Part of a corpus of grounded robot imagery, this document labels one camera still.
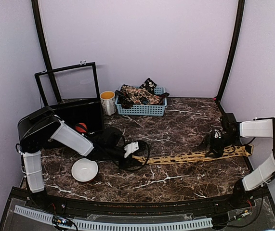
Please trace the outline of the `white bowl orange outside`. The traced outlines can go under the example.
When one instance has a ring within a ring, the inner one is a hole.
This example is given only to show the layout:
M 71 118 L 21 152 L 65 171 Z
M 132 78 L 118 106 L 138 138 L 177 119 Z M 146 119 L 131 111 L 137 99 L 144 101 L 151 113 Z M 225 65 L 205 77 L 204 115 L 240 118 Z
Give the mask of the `white bowl orange outside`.
M 98 164 L 87 158 L 76 161 L 71 168 L 73 178 L 79 182 L 90 182 L 94 180 L 98 171 Z

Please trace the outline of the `yellow beetle-pattern tie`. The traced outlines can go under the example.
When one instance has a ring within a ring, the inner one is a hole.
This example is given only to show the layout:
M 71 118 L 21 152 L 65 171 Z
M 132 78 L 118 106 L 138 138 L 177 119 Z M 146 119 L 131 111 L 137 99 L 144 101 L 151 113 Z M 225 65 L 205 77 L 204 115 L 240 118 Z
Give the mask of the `yellow beetle-pattern tie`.
M 253 145 L 247 144 L 243 146 L 228 146 L 224 149 L 224 153 L 221 157 L 205 157 L 207 151 L 183 153 L 180 155 L 169 155 L 159 157 L 149 157 L 148 165 L 167 165 L 167 164 L 182 164 L 182 163 L 194 163 L 194 162 L 208 162 L 214 160 L 222 160 L 233 157 L 250 157 L 253 153 Z

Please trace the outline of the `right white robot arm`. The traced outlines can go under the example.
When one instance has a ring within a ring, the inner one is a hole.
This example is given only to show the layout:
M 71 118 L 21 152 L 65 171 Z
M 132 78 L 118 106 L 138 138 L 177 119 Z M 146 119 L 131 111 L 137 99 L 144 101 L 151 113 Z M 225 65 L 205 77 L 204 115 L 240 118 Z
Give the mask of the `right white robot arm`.
M 233 113 L 226 113 L 221 116 L 220 121 L 222 129 L 212 129 L 198 145 L 199 149 L 209 149 L 205 157 L 222 157 L 224 148 L 240 144 L 241 138 L 273 140 L 270 156 L 253 172 L 238 180 L 233 187 L 229 205 L 239 209 L 251 197 L 252 191 L 275 179 L 275 117 L 238 122 Z

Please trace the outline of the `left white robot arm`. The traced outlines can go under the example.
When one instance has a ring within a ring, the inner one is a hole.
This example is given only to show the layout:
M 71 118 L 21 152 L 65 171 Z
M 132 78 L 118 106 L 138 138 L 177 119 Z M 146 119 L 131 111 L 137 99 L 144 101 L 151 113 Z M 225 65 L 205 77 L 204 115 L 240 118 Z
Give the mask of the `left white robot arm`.
M 102 135 L 92 139 L 81 130 L 73 129 L 48 106 L 22 118 L 17 129 L 19 143 L 15 148 L 22 157 L 27 189 L 34 193 L 32 202 L 41 210 L 51 206 L 50 197 L 43 193 L 45 184 L 41 165 L 41 151 L 49 140 L 57 141 L 82 156 L 71 169 L 73 178 L 80 182 L 95 178 L 98 174 L 96 160 L 100 158 L 114 161 L 120 169 L 127 171 L 133 171 L 135 167 L 140 169 L 143 164 L 132 156 L 149 148 L 141 141 L 125 142 L 119 146 L 118 142 L 125 139 L 116 128 L 107 128 Z

